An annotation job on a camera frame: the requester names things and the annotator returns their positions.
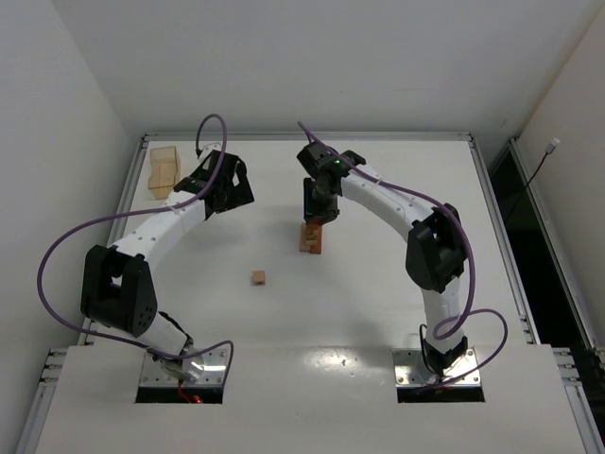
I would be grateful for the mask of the long reddish wood block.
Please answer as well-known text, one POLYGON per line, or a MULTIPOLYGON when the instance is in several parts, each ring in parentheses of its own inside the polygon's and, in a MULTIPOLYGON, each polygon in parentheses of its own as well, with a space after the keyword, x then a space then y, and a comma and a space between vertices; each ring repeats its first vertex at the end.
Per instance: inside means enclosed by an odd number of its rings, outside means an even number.
POLYGON ((322 226, 318 230, 318 238, 311 248, 311 254, 321 254, 322 251, 322 226))

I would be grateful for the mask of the long light wood block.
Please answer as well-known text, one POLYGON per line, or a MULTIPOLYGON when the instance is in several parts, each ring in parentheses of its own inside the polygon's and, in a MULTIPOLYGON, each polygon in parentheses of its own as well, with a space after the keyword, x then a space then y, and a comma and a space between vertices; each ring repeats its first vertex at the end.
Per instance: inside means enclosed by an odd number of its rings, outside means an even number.
POLYGON ((301 225, 301 230, 300 230, 300 243, 299 243, 299 250, 302 253, 311 253, 311 248, 314 245, 315 241, 313 242, 307 242, 304 238, 304 234, 305 234, 305 229, 306 229, 306 224, 303 223, 301 225))

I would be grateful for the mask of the transparent orange plastic box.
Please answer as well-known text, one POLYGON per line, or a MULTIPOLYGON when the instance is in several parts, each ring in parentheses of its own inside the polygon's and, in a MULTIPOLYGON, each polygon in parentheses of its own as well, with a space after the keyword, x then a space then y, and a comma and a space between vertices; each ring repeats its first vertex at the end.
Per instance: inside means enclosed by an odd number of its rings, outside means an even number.
POLYGON ((176 147, 153 148, 147 188, 155 200, 165 200, 181 179, 181 159, 176 147))

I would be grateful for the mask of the pale wooden cube block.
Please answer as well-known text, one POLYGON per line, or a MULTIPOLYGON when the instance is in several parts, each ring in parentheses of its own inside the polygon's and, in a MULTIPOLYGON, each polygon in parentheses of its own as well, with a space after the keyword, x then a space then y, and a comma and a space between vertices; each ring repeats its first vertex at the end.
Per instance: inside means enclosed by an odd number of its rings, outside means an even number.
POLYGON ((251 274, 251 282, 255 286, 263 286, 267 281, 265 271, 253 271, 251 274))

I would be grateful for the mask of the grooved light wood block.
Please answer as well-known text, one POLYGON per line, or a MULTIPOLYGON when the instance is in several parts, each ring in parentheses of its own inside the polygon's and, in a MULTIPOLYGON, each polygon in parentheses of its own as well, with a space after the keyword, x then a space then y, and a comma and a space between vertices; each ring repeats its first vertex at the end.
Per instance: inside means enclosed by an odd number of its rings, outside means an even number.
POLYGON ((318 238, 318 229, 306 228, 304 238, 307 242, 316 241, 318 238))

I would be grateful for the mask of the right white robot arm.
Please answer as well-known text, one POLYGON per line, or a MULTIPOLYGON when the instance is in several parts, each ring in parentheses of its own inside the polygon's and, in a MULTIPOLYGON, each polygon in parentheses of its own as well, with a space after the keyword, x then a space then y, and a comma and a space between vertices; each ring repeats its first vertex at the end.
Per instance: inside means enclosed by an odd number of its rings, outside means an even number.
POLYGON ((429 371, 443 376, 465 353, 468 340, 458 328, 459 278, 467 248, 456 226, 458 211, 450 204, 428 206, 386 186, 366 160, 351 150, 336 157, 312 142, 297 155, 308 176, 303 179, 302 242, 320 245, 321 227, 336 220, 340 198, 363 206, 386 222, 406 242, 406 272, 422 291, 426 333, 422 341, 429 371))

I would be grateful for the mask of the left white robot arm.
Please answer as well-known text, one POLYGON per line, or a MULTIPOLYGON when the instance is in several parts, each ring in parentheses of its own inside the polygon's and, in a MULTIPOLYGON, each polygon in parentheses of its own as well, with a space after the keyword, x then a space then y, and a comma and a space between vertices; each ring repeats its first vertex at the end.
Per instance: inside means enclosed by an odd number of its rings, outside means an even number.
POLYGON ((189 231, 212 214, 253 201, 242 159, 212 151, 174 186, 161 212, 111 246, 94 246, 87 252, 81 312, 170 358, 184 354, 191 338, 159 310, 152 273, 189 231))

